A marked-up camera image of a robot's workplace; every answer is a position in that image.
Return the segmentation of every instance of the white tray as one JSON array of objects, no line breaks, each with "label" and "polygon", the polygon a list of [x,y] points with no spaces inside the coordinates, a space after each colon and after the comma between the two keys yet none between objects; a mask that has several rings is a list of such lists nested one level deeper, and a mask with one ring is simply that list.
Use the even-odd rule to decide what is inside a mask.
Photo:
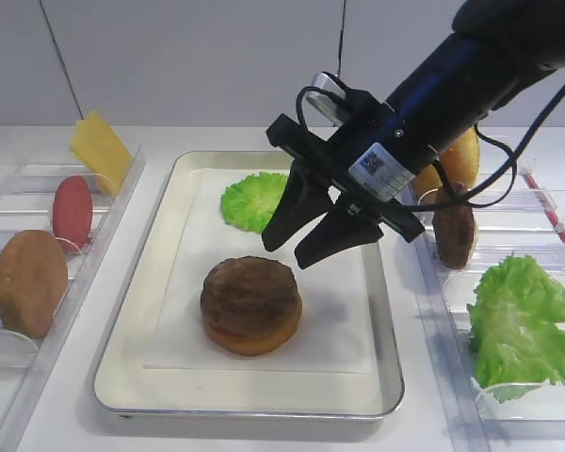
[{"label": "white tray", "polygon": [[[94,390],[107,410],[375,422],[397,408],[404,385],[379,246],[300,270],[293,249],[301,232],[267,253],[258,234],[221,219],[226,185],[259,170],[288,171],[290,162],[277,152],[178,159],[98,364]],[[249,254],[293,269],[304,314],[287,344],[242,359],[206,338],[198,299],[212,266]]]}]

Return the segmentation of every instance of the food item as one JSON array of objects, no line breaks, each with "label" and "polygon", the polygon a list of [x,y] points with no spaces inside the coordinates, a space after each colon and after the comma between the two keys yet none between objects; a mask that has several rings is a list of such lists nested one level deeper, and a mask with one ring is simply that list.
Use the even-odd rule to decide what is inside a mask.
[{"label": "food item", "polygon": [[[462,182],[451,183],[455,194],[466,193]],[[437,190],[436,202],[450,201],[445,188]],[[465,268],[475,250],[477,224],[473,209],[466,204],[458,204],[437,210],[433,214],[433,232],[440,259],[445,266],[455,270]]]},{"label": "food item", "polygon": [[[480,153],[479,137],[475,129],[470,128],[442,153],[440,163],[450,181],[463,182],[470,189],[473,188],[479,173]],[[414,194],[420,198],[430,190],[442,186],[442,181],[435,168],[429,165],[412,180],[411,184]]]},{"label": "food item", "polygon": [[301,297],[291,268],[245,256],[214,266],[203,283],[202,322],[207,335],[233,353],[268,353],[297,331]]},{"label": "food item", "polygon": [[117,195],[132,163],[132,155],[97,111],[90,111],[85,120],[77,122],[71,147],[84,165],[101,174],[96,178],[101,191]]},{"label": "food item", "polygon": [[45,231],[22,231],[0,253],[0,318],[4,327],[43,338],[67,289],[67,263]]},{"label": "food item", "polygon": [[[489,268],[467,305],[475,378],[482,388],[505,382],[565,384],[565,288],[531,256],[507,257]],[[494,391],[500,401],[522,388]]]},{"label": "food item", "polygon": [[[92,197],[86,181],[81,176],[65,179],[58,186],[53,201],[53,232],[73,242],[77,248],[88,243],[92,224]],[[61,241],[65,251],[76,251],[71,243]]]},{"label": "food item", "polygon": [[224,221],[261,234],[281,200],[286,180],[284,174],[261,171],[227,187],[221,198]]}]

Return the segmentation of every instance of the lettuce leaf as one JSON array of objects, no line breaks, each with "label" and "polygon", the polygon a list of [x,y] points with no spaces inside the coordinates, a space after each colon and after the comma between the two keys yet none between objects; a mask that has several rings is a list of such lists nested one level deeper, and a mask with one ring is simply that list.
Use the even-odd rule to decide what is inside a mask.
[{"label": "lettuce leaf", "polygon": [[279,205],[288,177],[260,171],[228,186],[221,197],[221,213],[227,224],[261,234]]},{"label": "lettuce leaf", "polygon": [[[507,382],[565,385],[565,288],[531,256],[489,268],[467,305],[475,378],[482,388]],[[502,391],[500,401],[525,392]]]}]

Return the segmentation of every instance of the brown patty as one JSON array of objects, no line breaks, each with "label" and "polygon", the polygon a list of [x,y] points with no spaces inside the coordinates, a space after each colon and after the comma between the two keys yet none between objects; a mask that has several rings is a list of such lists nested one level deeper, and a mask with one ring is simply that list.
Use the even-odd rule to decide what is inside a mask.
[{"label": "brown patty", "polygon": [[67,289],[67,263],[45,231],[22,231],[0,253],[0,318],[4,327],[32,338],[46,335]]},{"label": "brown patty", "polygon": [[218,331],[243,336],[277,329],[297,311],[298,303],[291,268],[253,256],[217,264],[201,293],[203,320]]},{"label": "brown patty", "polygon": [[[452,183],[457,196],[467,192],[462,182]],[[437,191],[436,202],[451,200],[443,187]],[[437,210],[433,214],[433,232],[440,258],[445,266],[455,270],[466,267],[475,245],[476,222],[473,209],[466,204],[458,204]]]}]

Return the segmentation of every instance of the clear plastic container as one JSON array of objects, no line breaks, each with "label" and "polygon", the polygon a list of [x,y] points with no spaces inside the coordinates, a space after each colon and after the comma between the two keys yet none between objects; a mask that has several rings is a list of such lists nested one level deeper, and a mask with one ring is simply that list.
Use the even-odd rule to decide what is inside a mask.
[{"label": "clear plastic container", "polygon": [[0,320],[0,451],[14,451],[35,410],[58,354],[96,275],[137,181],[144,169],[138,151],[116,197],[100,193],[96,180],[104,177],[81,164],[22,164],[4,166],[0,181],[0,251],[17,232],[52,232],[52,202],[67,177],[82,176],[89,185],[93,219],[89,243],[67,254],[69,286],[43,340],[5,330]]},{"label": "clear plastic container", "polygon": [[[488,191],[474,202],[491,201],[500,191]],[[406,193],[403,201],[413,202],[412,195]],[[477,210],[475,216],[482,218]],[[453,444],[456,450],[492,450],[489,440],[498,435],[565,438],[562,384],[517,382],[485,390],[479,387],[468,347],[471,324],[467,312],[467,304],[476,301],[474,290],[482,274],[511,254],[531,255],[565,286],[565,191],[540,188],[531,170],[522,170],[511,195],[487,209],[485,216],[488,222],[479,227],[475,251],[463,270],[450,270],[438,258],[431,216],[421,217],[427,234],[414,242],[427,287],[426,294],[417,294],[417,300]],[[523,396],[499,403],[496,396],[503,392]]]}]

